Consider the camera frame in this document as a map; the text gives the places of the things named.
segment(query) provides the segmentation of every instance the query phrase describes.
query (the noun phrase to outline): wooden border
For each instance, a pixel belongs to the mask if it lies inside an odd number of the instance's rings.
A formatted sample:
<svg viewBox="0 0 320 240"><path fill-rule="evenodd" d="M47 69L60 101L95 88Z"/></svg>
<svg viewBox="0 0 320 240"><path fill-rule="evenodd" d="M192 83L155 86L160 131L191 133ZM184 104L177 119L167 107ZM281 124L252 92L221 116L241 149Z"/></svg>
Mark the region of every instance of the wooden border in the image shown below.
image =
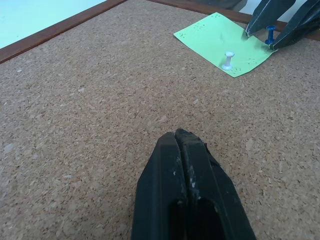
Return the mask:
<svg viewBox="0 0 320 240"><path fill-rule="evenodd" d="M43 44L127 0L107 0L0 49L0 64Z"/></svg>
<svg viewBox="0 0 320 240"><path fill-rule="evenodd" d="M180 9L190 10L193 12L206 14L206 15L210 15L213 13L220 13L226 16L228 19L238 23L242 23L242 24L248 24L252 17L252 15L250 14L223 9L215 6L204 5L204 4L194 2L194 0L148 0L148 1L158 3L158 4L164 4L171 7L180 8ZM276 25L275 30L278 32L281 32L285 28L287 23L284 21L276 21L275 25ZM306 38L320 41L320 30L317 30L307 35Z"/></svg>

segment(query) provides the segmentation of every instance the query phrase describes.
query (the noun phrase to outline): green sticky note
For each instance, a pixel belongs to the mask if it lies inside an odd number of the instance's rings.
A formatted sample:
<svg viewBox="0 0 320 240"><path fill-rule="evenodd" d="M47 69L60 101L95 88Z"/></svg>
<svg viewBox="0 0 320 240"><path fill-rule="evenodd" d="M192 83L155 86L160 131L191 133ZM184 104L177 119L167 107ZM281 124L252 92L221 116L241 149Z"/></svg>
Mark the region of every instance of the green sticky note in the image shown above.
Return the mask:
<svg viewBox="0 0 320 240"><path fill-rule="evenodd" d="M248 73L263 63L274 51L255 36L214 13L174 34L182 43L232 77ZM226 52L233 52L231 70L223 70Z"/></svg>

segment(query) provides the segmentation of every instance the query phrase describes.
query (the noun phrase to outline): cork surface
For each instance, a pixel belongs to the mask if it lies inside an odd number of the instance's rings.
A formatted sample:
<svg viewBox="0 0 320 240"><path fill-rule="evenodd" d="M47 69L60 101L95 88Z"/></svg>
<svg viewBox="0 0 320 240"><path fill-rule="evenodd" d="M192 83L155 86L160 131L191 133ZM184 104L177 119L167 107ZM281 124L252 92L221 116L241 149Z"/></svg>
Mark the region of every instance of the cork surface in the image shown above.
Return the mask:
<svg viewBox="0 0 320 240"><path fill-rule="evenodd" d="M320 42L232 78L173 36L203 17L129 0L0 65L0 239L129 239L137 180L178 127L257 239L320 239Z"/></svg>

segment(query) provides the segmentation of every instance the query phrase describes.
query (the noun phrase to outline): wooden frame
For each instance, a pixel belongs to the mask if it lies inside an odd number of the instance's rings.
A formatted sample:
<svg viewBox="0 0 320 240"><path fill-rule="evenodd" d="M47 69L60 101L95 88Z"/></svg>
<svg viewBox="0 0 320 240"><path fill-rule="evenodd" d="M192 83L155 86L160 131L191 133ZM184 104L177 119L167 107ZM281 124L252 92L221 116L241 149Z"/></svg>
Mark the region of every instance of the wooden frame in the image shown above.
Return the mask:
<svg viewBox="0 0 320 240"><path fill-rule="evenodd" d="M62 34L85 21L92 19L99 14L102 14L115 6L125 2L127 0L107 0L96 6L93 6L85 11L82 11L74 16L71 16L63 21L60 21L50 27L47 27L35 34L32 34L24 39L21 39L17 42L14 42L8 46L5 46L0 49L0 64L8 61L40 44L45 43L46 41ZM200 3L193 2L191 0L148 0L150 2L164 4L180 9L190 10L202 14L213 14L220 13L232 21L247 24L252 15L245 14L237 11L227 10L219 7L204 5ZM277 21L276 22L276 31L281 32L285 26L286 22ZM320 41L320 30L307 36L308 39Z"/></svg>
<svg viewBox="0 0 320 240"><path fill-rule="evenodd" d="M107 0L0 49L0 64L43 44L126 0Z"/></svg>
<svg viewBox="0 0 320 240"><path fill-rule="evenodd" d="M252 15L250 14L223 9L215 6L204 5L204 4L193 2L194 0L148 0L148 1L158 3L158 4L164 4L171 7L180 8L180 9L190 10L193 12L206 14L206 15L210 15L213 13L220 13L232 21L243 23L243 24L248 24L252 17ZM276 21L275 25L276 25L275 30L278 32L281 32L285 28L287 23L284 21ZM308 36L306 36L306 38L320 41L320 30L317 30L312 34L309 34Z"/></svg>

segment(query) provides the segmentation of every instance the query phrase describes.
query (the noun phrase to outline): green paper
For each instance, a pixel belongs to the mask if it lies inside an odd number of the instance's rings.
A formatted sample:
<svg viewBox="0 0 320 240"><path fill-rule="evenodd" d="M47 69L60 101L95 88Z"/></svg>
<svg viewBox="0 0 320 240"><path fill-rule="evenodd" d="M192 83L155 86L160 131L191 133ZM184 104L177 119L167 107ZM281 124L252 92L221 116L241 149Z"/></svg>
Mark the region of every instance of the green paper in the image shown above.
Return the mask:
<svg viewBox="0 0 320 240"><path fill-rule="evenodd" d="M255 36L247 37L245 30L214 13L174 34L182 43L232 77L248 73L263 63L274 51ZM223 70L226 52L234 52L231 70Z"/></svg>

